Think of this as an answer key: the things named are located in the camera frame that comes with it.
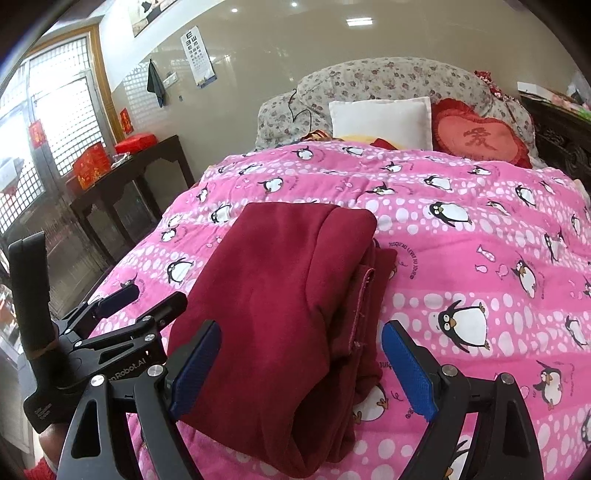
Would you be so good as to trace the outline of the person's left hand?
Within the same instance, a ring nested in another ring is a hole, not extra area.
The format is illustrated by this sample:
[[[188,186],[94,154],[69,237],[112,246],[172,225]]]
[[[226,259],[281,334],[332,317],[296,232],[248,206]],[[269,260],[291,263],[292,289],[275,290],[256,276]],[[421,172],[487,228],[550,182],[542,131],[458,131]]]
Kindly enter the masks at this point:
[[[57,473],[68,429],[68,424],[53,424],[39,435],[43,458],[53,473]]]

